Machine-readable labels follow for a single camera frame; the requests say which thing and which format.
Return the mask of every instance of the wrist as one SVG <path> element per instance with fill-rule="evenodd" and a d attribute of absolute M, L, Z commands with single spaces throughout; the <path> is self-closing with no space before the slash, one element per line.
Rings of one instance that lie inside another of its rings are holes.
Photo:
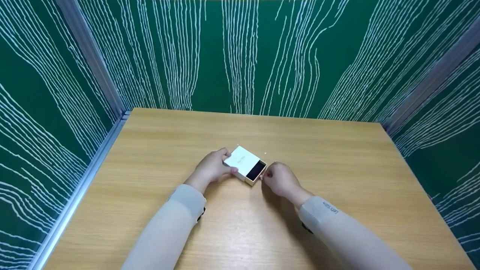
<path fill-rule="evenodd" d="M 206 180 L 202 177 L 198 177 L 198 176 L 194 175 L 194 173 L 192 173 L 187 178 L 187 180 L 185 180 L 185 182 L 183 182 L 183 183 L 193 187 L 194 189 L 198 190 L 200 193 L 203 194 L 203 193 L 205 193 L 205 189 L 207 188 L 210 181 L 208 181 L 208 180 Z"/>
<path fill-rule="evenodd" d="M 300 209 L 300 207 L 312 196 L 313 194 L 310 191 L 304 189 L 300 185 L 296 185 L 285 198 L 289 200 L 296 209 Z"/>

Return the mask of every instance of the metal frame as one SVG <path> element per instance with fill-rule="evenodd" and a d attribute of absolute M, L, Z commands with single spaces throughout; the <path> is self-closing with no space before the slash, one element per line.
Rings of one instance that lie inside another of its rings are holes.
<path fill-rule="evenodd" d="M 77 0 L 56 0 L 56 2 L 107 102 L 110 104 L 115 116 L 120 118 L 126 111 L 125 106 L 108 73 L 102 53 L 98 49 L 98 45 L 93 38 L 92 32 L 90 32 Z"/>
<path fill-rule="evenodd" d="M 83 177 L 80 179 L 77 188 L 73 191 L 72 196 L 70 197 L 67 204 L 65 204 L 65 208 L 63 209 L 62 213 L 59 215 L 57 221 L 53 225 L 46 238 L 43 240 L 43 244 L 38 249 L 35 257 L 30 262 L 28 269 L 42 269 L 45 266 L 48 258 L 50 257 L 55 246 L 60 240 L 60 237 L 67 228 L 70 219 L 72 219 L 75 210 L 77 209 L 80 202 L 82 201 L 82 198 L 86 194 L 88 187 L 90 186 L 96 173 L 98 172 L 98 169 L 102 165 L 102 162 L 105 160 L 108 151 L 110 150 L 113 143 L 120 134 L 120 131 L 122 130 L 129 115 L 130 111 L 126 111 L 125 114 L 123 114 L 122 117 L 115 122 L 112 129 L 107 134 L 107 137 L 103 141 L 100 148 L 97 150 L 92 161 L 90 162 L 90 165 L 88 165 L 88 168 L 86 169 Z"/>
<path fill-rule="evenodd" d="M 480 16 L 470 28 L 435 64 L 428 75 L 417 85 L 390 116 L 384 125 L 387 133 L 393 134 L 400 125 L 445 81 L 452 71 L 480 44 Z"/>

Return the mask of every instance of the beige sleeve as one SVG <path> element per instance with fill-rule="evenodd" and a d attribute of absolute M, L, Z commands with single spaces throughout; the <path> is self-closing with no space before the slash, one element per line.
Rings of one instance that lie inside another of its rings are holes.
<path fill-rule="evenodd" d="M 147 224 L 122 269 L 173 269 L 205 202 L 199 191 L 180 185 Z"/>
<path fill-rule="evenodd" d="M 299 217 L 349 269 L 411 269 L 378 236 L 321 197 L 310 197 Z"/>

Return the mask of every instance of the table top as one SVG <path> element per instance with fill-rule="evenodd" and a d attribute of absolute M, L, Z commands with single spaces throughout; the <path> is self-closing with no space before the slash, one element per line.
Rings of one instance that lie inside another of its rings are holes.
<path fill-rule="evenodd" d="M 203 156 L 237 144 L 288 164 L 415 269 L 473 266 L 380 124 L 135 108 L 45 269 L 119 269 Z M 208 187 L 177 269 L 316 269 L 338 262 L 261 182 Z"/>

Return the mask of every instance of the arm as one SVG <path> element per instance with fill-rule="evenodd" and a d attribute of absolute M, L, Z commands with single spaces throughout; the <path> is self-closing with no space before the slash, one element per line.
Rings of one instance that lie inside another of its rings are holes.
<path fill-rule="evenodd" d="M 173 269 L 205 203 L 195 188 L 178 186 L 147 224 L 122 269 Z"/>
<path fill-rule="evenodd" d="M 301 221 L 350 269 L 411 269 L 378 236 L 331 203 L 300 186 L 290 168 L 272 164 L 263 181 L 299 209 Z"/>
<path fill-rule="evenodd" d="M 211 152 L 197 165 L 184 184 L 158 210 L 127 256 L 123 270 L 173 269 L 188 235 L 203 214 L 207 186 L 220 176 L 235 173 L 223 164 L 226 148 Z"/>

